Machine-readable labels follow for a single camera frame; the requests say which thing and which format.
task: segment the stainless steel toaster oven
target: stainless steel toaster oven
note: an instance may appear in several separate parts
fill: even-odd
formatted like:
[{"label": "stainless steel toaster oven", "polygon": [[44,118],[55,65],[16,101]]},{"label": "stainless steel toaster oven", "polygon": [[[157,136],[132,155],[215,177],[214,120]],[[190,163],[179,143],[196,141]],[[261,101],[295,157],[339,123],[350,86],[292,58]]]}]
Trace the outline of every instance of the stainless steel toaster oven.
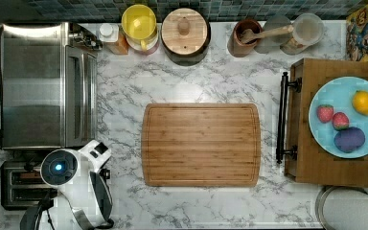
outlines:
[{"label": "stainless steel toaster oven", "polygon": [[94,139],[101,42],[74,23],[3,28],[2,148],[69,148]]}]

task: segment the white marble surface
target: white marble surface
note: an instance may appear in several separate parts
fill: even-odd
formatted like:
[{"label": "white marble surface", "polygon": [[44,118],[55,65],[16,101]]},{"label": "white marble surface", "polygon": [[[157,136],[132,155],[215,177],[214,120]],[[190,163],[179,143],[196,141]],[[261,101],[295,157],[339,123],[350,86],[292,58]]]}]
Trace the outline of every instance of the white marble surface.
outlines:
[{"label": "white marble surface", "polygon": [[[344,58],[344,21],[326,21],[324,38],[298,56],[280,50],[232,57],[226,43],[235,23],[212,23],[207,57],[178,66],[162,46],[144,57],[129,51],[98,58],[98,139],[112,148],[108,168],[118,229],[315,228],[321,187],[295,183],[275,162],[280,80],[301,58]],[[150,103],[253,103],[262,130],[262,165],[251,188],[169,188],[144,183],[141,130]],[[0,207],[0,229],[18,229],[22,212]]]}]

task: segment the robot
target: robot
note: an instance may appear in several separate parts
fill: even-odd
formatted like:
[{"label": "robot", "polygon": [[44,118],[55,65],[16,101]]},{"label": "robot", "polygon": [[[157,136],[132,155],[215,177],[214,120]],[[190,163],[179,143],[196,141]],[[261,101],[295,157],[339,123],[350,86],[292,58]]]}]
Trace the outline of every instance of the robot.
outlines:
[{"label": "robot", "polygon": [[111,150],[91,141],[82,149],[58,149],[41,163],[43,181],[59,191],[49,194],[37,207],[29,208],[20,222],[21,230],[109,229],[113,220],[112,196],[106,180],[110,171],[104,165]]}]

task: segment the lemon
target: lemon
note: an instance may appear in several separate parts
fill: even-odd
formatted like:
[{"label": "lemon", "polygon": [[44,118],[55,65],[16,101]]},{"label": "lemon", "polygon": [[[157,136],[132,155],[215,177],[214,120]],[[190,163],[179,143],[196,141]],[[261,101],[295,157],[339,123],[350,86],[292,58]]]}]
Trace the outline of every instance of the lemon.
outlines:
[{"label": "lemon", "polygon": [[356,112],[368,116],[368,92],[358,90],[352,98],[352,106]]}]

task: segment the black handle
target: black handle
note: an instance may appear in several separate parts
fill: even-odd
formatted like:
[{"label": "black handle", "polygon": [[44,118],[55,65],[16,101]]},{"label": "black handle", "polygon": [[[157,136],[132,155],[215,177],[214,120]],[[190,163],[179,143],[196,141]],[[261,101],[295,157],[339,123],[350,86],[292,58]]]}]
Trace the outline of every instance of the black handle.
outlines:
[{"label": "black handle", "polygon": [[285,129],[286,129],[286,113],[288,102],[288,88],[291,87],[295,92],[300,93],[302,86],[302,79],[298,78],[296,81],[288,81],[288,72],[284,72],[281,81],[281,95],[279,108],[279,123],[277,125],[277,148],[276,160],[277,164],[281,164],[284,155],[290,155],[293,159],[297,159],[297,146],[291,149],[285,149]]}]

